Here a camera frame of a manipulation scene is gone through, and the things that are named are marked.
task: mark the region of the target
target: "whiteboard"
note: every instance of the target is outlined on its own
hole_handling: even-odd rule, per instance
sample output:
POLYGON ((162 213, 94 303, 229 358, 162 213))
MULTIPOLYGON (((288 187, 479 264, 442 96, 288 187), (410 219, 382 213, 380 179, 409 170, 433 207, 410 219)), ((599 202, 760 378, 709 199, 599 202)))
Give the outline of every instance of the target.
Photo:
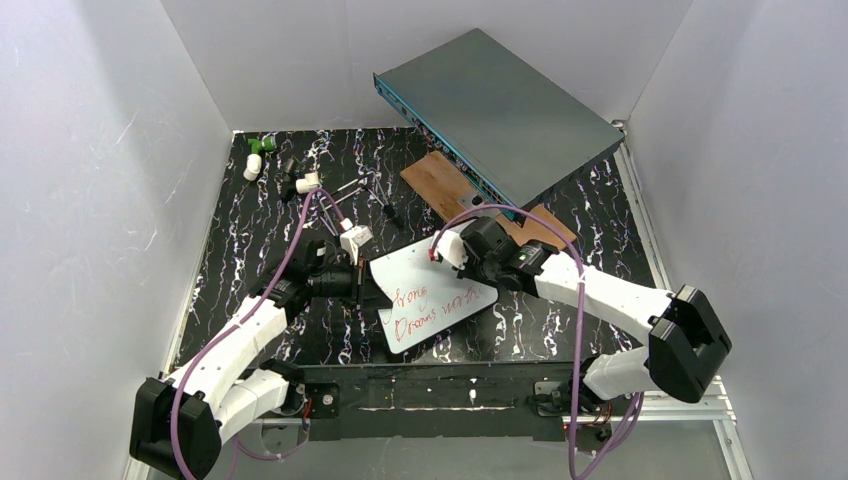
MULTIPOLYGON (((468 223, 451 228, 462 231, 468 223)), ((433 237, 413 243, 371 262, 377 285, 392 299, 379 310, 386 341, 400 353, 432 337, 498 300, 498 290, 467 278, 456 278, 448 262, 431 262, 433 237)))

